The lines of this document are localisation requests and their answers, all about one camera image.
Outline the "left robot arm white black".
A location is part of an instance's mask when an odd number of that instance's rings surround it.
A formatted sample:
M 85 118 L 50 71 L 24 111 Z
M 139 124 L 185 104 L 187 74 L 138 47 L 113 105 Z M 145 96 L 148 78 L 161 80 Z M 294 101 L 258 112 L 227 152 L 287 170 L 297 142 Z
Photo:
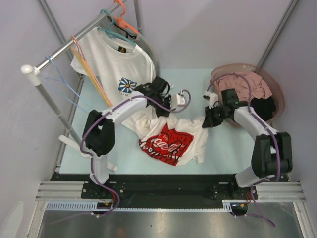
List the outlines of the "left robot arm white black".
M 104 113 L 92 110 L 85 124 L 80 151 L 90 157 L 90 179 L 94 183 L 92 192 L 98 198 L 109 193 L 119 199 L 116 191 L 106 183 L 108 154 L 115 146 L 115 129 L 136 112 L 151 106 L 158 117 L 168 116 L 171 112 L 169 83 L 155 77 L 153 82 L 141 84 L 135 88 L 128 99 L 107 109 Z

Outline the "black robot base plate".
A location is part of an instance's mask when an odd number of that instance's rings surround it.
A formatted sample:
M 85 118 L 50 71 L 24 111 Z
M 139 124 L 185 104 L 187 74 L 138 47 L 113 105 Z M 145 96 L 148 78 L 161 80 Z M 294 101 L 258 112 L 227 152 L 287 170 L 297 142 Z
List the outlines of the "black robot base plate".
M 228 200 L 232 203 L 259 200 L 266 183 L 240 188 L 234 174 L 223 175 L 110 175 L 105 186 L 119 199 L 85 175 L 54 175 L 47 192 L 53 199 L 99 200 L 110 204 L 207 208 Z

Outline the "pink wire hanger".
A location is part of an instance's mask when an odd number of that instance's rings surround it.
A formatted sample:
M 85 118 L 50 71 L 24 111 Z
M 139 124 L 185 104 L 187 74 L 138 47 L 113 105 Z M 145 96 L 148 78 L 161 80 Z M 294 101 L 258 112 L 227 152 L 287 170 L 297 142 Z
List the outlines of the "pink wire hanger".
M 88 78 L 90 79 L 92 84 L 94 85 L 94 87 L 97 90 L 97 92 L 100 94 L 102 99 L 105 101 L 106 105 L 108 107 L 112 107 L 113 104 L 110 101 L 110 99 L 108 98 L 108 96 L 106 95 L 103 87 L 99 83 L 99 81 L 98 81 L 96 75 L 94 74 L 93 70 L 89 66 L 89 64 L 88 64 L 88 62 L 87 62 L 87 60 L 85 58 L 85 55 L 83 53 L 83 50 L 82 50 L 82 48 L 81 48 L 81 46 L 79 44 L 79 41 L 73 35 L 71 36 L 71 39 L 72 39 L 72 42 L 74 43 L 74 46 L 71 46 L 72 53 L 75 55 L 76 59 L 80 63 L 81 67 L 84 69 L 86 75 L 88 76 Z

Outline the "white red coca-cola t shirt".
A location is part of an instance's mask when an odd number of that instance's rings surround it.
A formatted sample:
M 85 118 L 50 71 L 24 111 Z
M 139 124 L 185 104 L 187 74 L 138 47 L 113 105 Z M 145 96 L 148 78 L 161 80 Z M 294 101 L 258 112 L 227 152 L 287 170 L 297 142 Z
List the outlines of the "white red coca-cola t shirt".
M 174 115 L 136 122 L 139 147 L 150 157 L 172 166 L 183 166 L 192 159 L 204 162 L 208 130 L 204 118 L 178 119 Z

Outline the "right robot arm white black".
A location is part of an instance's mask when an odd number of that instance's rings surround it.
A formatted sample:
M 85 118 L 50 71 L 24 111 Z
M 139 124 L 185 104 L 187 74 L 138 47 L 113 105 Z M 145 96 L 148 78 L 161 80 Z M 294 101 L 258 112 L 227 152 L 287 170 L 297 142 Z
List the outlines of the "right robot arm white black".
M 203 128 L 212 128 L 231 119 L 240 124 L 254 141 L 251 164 L 235 175 L 236 182 L 229 185 L 229 195 L 240 199 L 246 194 L 246 187 L 262 181 L 275 179 L 293 169 L 291 136 L 279 132 L 267 124 L 247 101 L 239 100 L 234 89 L 227 89 L 218 96 L 214 92 L 205 92 L 204 99 L 209 105 L 205 107 Z

